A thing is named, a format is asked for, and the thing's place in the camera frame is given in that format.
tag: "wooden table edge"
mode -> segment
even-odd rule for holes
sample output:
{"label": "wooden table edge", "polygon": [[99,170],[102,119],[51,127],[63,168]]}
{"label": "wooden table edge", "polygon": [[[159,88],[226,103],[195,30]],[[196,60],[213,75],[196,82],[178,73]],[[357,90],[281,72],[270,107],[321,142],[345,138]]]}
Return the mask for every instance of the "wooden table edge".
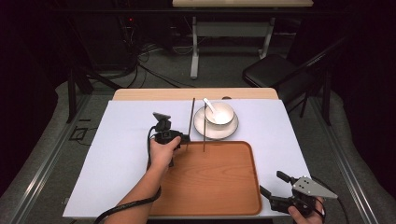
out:
{"label": "wooden table edge", "polygon": [[272,88],[186,88],[186,89],[119,89],[114,93],[114,101],[139,100],[202,100],[205,97],[220,100],[231,99],[274,99],[277,93]]}

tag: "forearm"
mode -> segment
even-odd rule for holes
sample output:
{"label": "forearm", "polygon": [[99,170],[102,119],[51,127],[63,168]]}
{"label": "forearm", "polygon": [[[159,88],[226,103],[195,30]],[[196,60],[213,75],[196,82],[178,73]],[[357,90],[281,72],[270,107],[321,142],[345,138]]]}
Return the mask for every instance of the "forearm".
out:
{"label": "forearm", "polygon": [[[166,170],[167,168],[151,166],[118,205],[153,197],[161,185]],[[151,206],[152,203],[147,203],[120,211],[108,217],[105,223],[146,223]]]}

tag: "black curtain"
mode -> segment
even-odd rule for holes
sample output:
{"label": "black curtain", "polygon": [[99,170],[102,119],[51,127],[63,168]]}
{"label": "black curtain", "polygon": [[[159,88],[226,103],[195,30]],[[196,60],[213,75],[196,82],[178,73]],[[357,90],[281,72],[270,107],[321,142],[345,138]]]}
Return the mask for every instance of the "black curtain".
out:
{"label": "black curtain", "polygon": [[48,125],[55,88],[67,79],[42,9],[35,1],[0,3],[1,195]]}
{"label": "black curtain", "polygon": [[[172,0],[134,0],[132,7],[137,8],[169,8],[172,7]],[[172,21],[168,16],[135,18],[143,35],[150,41],[170,50],[172,44]]]}
{"label": "black curtain", "polygon": [[392,0],[316,0],[314,7],[346,10],[343,19],[303,20],[288,58],[302,63],[335,38],[350,41],[332,70],[332,89],[344,109],[356,149],[393,197],[396,138],[393,108],[396,86],[396,2]]}

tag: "white saucer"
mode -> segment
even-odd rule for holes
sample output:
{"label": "white saucer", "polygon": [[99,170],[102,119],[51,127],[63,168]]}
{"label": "white saucer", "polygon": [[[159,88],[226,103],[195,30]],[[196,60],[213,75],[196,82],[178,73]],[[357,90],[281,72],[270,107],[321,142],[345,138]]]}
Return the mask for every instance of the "white saucer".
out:
{"label": "white saucer", "polygon": [[205,136],[213,140],[220,140],[233,134],[238,128],[238,117],[233,115],[233,120],[228,124],[214,124],[205,119],[205,109],[201,107],[194,115],[195,129],[201,135],[204,135],[204,126],[206,126]]}

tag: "cup and saucer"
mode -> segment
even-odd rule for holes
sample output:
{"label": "cup and saucer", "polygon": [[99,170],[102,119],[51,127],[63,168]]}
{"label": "cup and saucer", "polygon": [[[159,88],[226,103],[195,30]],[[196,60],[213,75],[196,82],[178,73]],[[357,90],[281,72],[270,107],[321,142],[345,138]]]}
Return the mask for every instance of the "cup and saucer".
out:
{"label": "cup and saucer", "polygon": [[216,113],[210,109],[201,107],[194,115],[195,129],[201,135],[213,140],[220,140],[232,135],[238,128],[238,117],[233,108],[223,102],[212,103]]}

